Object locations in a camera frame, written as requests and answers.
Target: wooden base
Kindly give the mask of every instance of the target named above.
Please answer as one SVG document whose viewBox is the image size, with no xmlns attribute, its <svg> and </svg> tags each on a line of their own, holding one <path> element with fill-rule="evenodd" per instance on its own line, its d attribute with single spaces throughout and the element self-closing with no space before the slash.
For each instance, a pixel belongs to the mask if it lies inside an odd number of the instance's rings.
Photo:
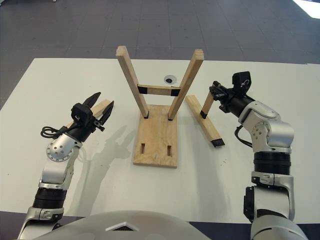
<svg viewBox="0 0 320 240">
<path fill-rule="evenodd" d="M 201 105 L 196 98 L 195 95 L 188 95 L 185 97 L 186 103 L 188 104 L 189 108 L 191 109 L 193 115 L 195 116 L 196 120 L 200 124 L 204 134 L 208 138 L 208 140 L 213 144 L 215 148 L 222 147 L 225 145 L 224 141 L 222 140 L 219 132 L 211 122 L 210 118 L 206 117 L 205 119 L 200 115 L 201 112 Z"/>
<path fill-rule="evenodd" d="M 149 115 L 140 115 L 133 164 L 177 167 L 177 117 L 168 120 L 167 105 L 148 105 Z"/>
</svg>

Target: wooden stand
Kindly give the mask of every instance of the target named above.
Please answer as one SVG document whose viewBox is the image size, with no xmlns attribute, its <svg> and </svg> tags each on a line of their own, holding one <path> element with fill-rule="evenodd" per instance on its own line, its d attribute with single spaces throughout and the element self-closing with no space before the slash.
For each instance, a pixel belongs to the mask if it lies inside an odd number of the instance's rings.
<svg viewBox="0 0 320 240">
<path fill-rule="evenodd" d="M 133 164 L 176 168 L 178 166 L 177 115 L 196 74 L 204 53 L 196 49 L 179 87 L 140 85 L 125 46 L 116 57 L 141 111 Z M 147 105 L 143 94 L 174 96 L 171 106 Z"/>
<path fill-rule="evenodd" d="M 213 144 L 213 146 L 215 148 L 224 146 L 225 143 L 222 140 L 219 132 L 211 122 L 210 118 L 207 117 L 208 112 L 212 106 L 212 103 L 214 102 L 214 98 L 212 97 L 211 93 L 209 92 L 208 96 L 206 97 L 206 100 L 202 109 L 195 95 L 186 96 L 185 101 L 188 104 L 189 108 L 191 109 L 194 117 L 200 124 L 207 139 Z"/>
</svg>

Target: black tape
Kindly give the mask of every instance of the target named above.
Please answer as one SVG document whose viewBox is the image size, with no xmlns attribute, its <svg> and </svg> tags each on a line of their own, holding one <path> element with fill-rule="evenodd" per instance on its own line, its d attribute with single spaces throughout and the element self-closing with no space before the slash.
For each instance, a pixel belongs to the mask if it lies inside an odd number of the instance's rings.
<svg viewBox="0 0 320 240">
<path fill-rule="evenodd" d="M 149 118 L 149 111 L 148 111 L 148 115 L 143 117 L 144 119 L 148 119 Z"/>
<path fill-rule="evenodd" d="M 148 88 L 145 86 L 137 86 L 140 94 L 148 94 Z"/>
<path fill-rule="evenodd" d="M 212 140 L 211 143 L 215 148 L 223 147 L 225 145 L 225 142 L 222 140 L 222 138 Z"/>
<path fill-rule="evenodd" d="M 171 89 L 171 96 L 177 97 L 180 93 L 180 89 Z"/>
<path fill-rule="evenodd" d="M 208 114 L 205 114 L 204 111 L 201 110 L 200 115 L 203 119 L 206 119 Z"/>
</svg>

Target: wooden board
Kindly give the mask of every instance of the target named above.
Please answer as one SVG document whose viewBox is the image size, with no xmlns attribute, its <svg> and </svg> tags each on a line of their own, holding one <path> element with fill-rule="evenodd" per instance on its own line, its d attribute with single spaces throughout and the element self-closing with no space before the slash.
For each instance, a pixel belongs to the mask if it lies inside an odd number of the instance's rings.
<svg viewBox="0 0 320 240">
<path fill-rule="evenodd" d="M 140 115 L 133 164 L 177 167 L 177 117 L 168 120 L 169 108 L 148 105 L 149 117 Z"/>
<path fill-rule="evenodd" d="M 214 147 L 222 147 L 225 145 L 224 141 L 222 140 L 219 132 L 211 122 L 209 117 L 205 119 L 200 115 L 201 112 L 201 105 L 196 98 L 195 95 L 188 95 L 185 98 L 186 103 L 188 104 L 189 108 L 191 109 L 193 115 L 195 116 L 196 120 L 200 124 L 204 134 L 206 135 L 207 139 L 213 144 Z"/>
<path fill-rule="evenodd" d="M 202 49 L 196 49 L 194 50 L 194 53 L 192 55 L 192 58 L 189 62 L 189 65 L 185 71 L 185 74 L 183 76 L 183 79 L 180 83 L 180 92 L 179 95 L 176 96 L 173 99 L 173 102 L 171 104 L 171 107 L 169 109 L 169 114 L 168 117 L 170 120 L 174 119 L 182 102 L 185 99 L 185 96 L 187 95 L 187 92 L 192 84 L 192 82 L 194 81 L 199 68 L 202 64 L 202 62 L 204 61 L 205 56 L 204 56 L 204 51 Z"/>
<path fill-rule="evenodd" d="M 207 117 L 208 112 L 209 112 L 213 103 L 214 103 L 214 97 L 212 96 L 211 92 L 209 91 L 208 96 L 206 97 L 205 102 L 202 107 L 202 112 L 205 116 L 204 118 Z"/>
<path fill-rule="evenodd" d="M 134 96 L 136 104 L 138 105 L 141 114 L 146 118 L 148 116 L 148 108 L 146 100 L 142 94 L 139 93 L 137 85 L 139 84 L 134 66 L 130 60 L 130 56 L 126 46 L 118 46 L 115 53 L 118 62 L 121 66 L 126 81 L 129 84 L 131 92 Z"/>
<path fill-rule="evenodd" d="M 111 101 L 105 99 L 101 102 L 99 102 L 97 105 L 93 106 L 91 108 L 91 111 L 93 113 L 93 116 L 95 118 L 98 118 L 102 115 L 102 112 L 105 110 L 105 108 L 111 103 Z M 66 127 L 70 128 L 70 126 L 73 124 L 74 122 L 70 122 Z"/>
</svg>

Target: black cable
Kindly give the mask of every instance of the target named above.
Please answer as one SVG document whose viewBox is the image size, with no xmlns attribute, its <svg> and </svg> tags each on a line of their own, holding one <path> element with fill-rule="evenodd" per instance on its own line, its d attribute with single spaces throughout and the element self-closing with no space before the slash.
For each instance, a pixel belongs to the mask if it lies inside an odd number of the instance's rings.
<svg viewBox="0 0 320 240">
<path fill-rule="evenodd" d="M 66 126 L 63 126 L 62 128 L 55 129 L 51 126 L 44 126 L 40 132 L 40 135 L 46 139 L 56 139 L 60 135 L 69 132 L 72 129 L 79 128 L 79 125 L 75 125 L 73 127 L 67 128 Z"/>
<path fill-rule="evenodd" d="M 241 143 L 243 143 L 244 145 L 252 148 L 252 143 L 251 143 L 251 142 L 246 141 L 246 140 L 243 140 L 243 139 L 241 139 L 241 138 L 238 136 L 239 131 L 240 131 L 243 127 L 244 127 L 244 126 L 242 126 L 242 125 L 238 126 L 238 127 L 235 129 L 235 131 L 234 131 L 234 135 L 235 135 L 235 137 L 236 137 Z"/>
</svg>

